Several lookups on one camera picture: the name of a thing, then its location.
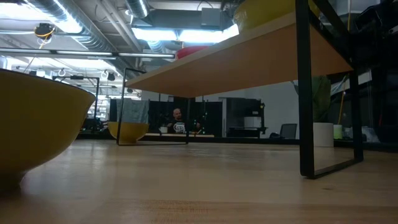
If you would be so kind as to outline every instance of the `wooden tabletop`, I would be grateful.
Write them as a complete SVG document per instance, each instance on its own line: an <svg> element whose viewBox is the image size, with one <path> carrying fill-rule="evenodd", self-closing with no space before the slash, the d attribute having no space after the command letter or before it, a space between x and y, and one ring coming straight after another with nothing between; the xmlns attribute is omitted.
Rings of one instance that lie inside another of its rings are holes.
<svg viewBox="0 0 398 224"><path fill-rule="evenodd" d="M312 75L351 71L311 26ZM129 80L129 88L186 98L297 79L295 13Z"/></svg>
<svg viewBox="0 0 398 224"><path fill-rule="evenodd" d="M396 224L398 154L364 153L308 180L298 146L77 140L0 196L0 224ZM316 169L353 158L352 149L314 154Z"/></svg>

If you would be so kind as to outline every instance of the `black metal frame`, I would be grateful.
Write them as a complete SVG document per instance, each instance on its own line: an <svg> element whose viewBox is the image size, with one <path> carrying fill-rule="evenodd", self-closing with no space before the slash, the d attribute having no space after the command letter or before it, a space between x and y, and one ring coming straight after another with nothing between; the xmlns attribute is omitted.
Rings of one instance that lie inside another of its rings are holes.
<svg viewBox="0 0 398 224"><path fill-rule="evenodd" d="M191 109L191 99L188 99L188 110L187 110L187 120L185 122L185 131L187 132L185 143L168 143L168 144L121 144L120 143L120 130L122 125L122 116L123 116L123 105L124 105L124 89L126 88L126 77L127 71L138 72L138 73L146 73L140 70L136 70L133 68L125 68L124 69L124 76L123 76L123 84L122 84L122 97L121 97L121 107L119 112L119 119L118 119L118 136L116 138L116 144L118 146L176 146L176 145L186 145L189 144L189 120L190 120L190 109Z"/></svg>
<svg viewBox="0 0 398 224"><path fill-rule="evenodd" d="M94 120L97 117L97 107L98 107L98 92L100 91L100 78L98 77L82 77L82 76L53 76L52 79L56 80L57 78L61 78L61 79L66 79L66 78L70 78L71 80L83 80L83 79L94 79L97 81L97 86L96 86L96 90L95 90L95 105L94 105ZM96 131L96 126L94 126L93 128L93 133Z"/></svg>
<svg viewBox="0 0 398 224"><path fill-rule="evenodd" d="M339 32L333 37L313 14L308 0L295 0L297 25L297 65L298 65L298 102L300 120L300 173L310 179L317 179L338 170L363 161L363 144L361 114L359 111L358 74L351 63L350 34L327 0L313 0L330 24ZM312 111L312 76L311 76L311 41L310 26L314 27L337 52L354 68L350 73L352 91L352 120L354 137L354 159L324 169L315 170L313 145L313 111Z"/></svg>

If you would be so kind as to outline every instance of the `yellow object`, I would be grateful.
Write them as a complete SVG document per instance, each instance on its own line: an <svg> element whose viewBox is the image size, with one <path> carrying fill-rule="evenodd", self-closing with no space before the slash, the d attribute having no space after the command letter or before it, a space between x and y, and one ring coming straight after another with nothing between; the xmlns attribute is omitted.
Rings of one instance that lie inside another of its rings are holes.
<svg viewBox="0 0 398 224"><path fill-rule="evenodd" d="M95 96L64 83L0 69L0 190L64 151Z"/></svg>
<svg viewBox="0 0 398 224"><path fill-rule="evenodd" d="M118 137L118 122L108 121L108 128L111 135ZM120 127L120 142L124 144L134 144L148 132L149 124L122 122Z"/></svg>
<svg viewBox="0 0 398 224"><path fill-rule="evenodd" d="M312 0L308 0L310 9L316 16L320 11ZM240 32L255 28L261 24L278 19L295 11L295 0L246 0L234 14L234 21Z"/></svg>

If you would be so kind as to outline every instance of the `black metal table leg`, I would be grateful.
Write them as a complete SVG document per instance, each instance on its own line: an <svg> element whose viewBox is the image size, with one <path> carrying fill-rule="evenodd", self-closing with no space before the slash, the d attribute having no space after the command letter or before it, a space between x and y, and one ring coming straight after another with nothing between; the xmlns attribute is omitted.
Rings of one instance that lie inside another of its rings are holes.
<svg viewBox="0 0 398 224"><path fill-rule="evenodd" d="M342 36L349 39L349 32L343 30L343 23L326 0L314 1L326 17L332 21ZM326 35L320 21L310 11L307 0L296 0L296 26L297 26L297 69L298 69L298 102L300 120L300 173L310 179L316 179L331 174L338 170L347 168L363 160L361 115L358 94L358 76L355 72L350 75L350 84L353 91L353 132L354 132L354 159L342 162L320 170L315 170L314 145L313 145L313 118L312 118L312 75L311 75L311 41L310 25L334 46L342 57L347 60L347 49L345 43L333 41L332 36Z"/></svg>
<svg viewBox="0 0 398 224"><path fill-rule="evenodd" d="M188 109L187 109L187 120L185 121L185 132L187 135L186 141L185 143L188 144L189 143L189 131L190 131L190 110L191 110L191 99L187 99L188 100Z"/></svg>
<svg viewBox="0 0 398 224"><path fill-rule="evenodd" d="M121 125L122 125L122 116L123 116L123 106L124 106L124 89L126 87L126 77L127 77L127 71L133 71L133 72L140 72L140 73L145 73L140 70L136 70L133 68L126 68L124 70L124 76L123 76L123 83L122 83L122 97L121 97L121 106L120 106L120 112L119 112L119 120L118 120L118 135L116 138L116 144L118 146L176 146L176 145L185 145L189 143L189 132L187 134L187 139L185 140L185 143L164 143L164 144L121 144L120 143L120 132L121 132ZM189 118L189 111L190 111L190 102L188 102L188 118Z"/></svg>
<svg viewBox="0 0 398 224"><path fill-rule="evenodd" d="M351 115L353 122L354 158L363 161L362 119L359 102L358 74L351 72L349 75L349 88L351 90Z"/></svg>
<svg viewBox="0 0 398 224"><path fill-rule="evenodd" d="M93 128L93 133L95 133L97 131L97 107L98 107L98 92L100 90L100 78L96 78L97 81L97 86L96 86L96 90L95 90L95 105L94 105L94 128Z"/></svg>
<svg viewBox="0 0 398 224"><path fill-rule="evenodd" d="M310 10L307 0L296 0L298 113L300 122L300 173L315 173L312 122Z"/></svg>

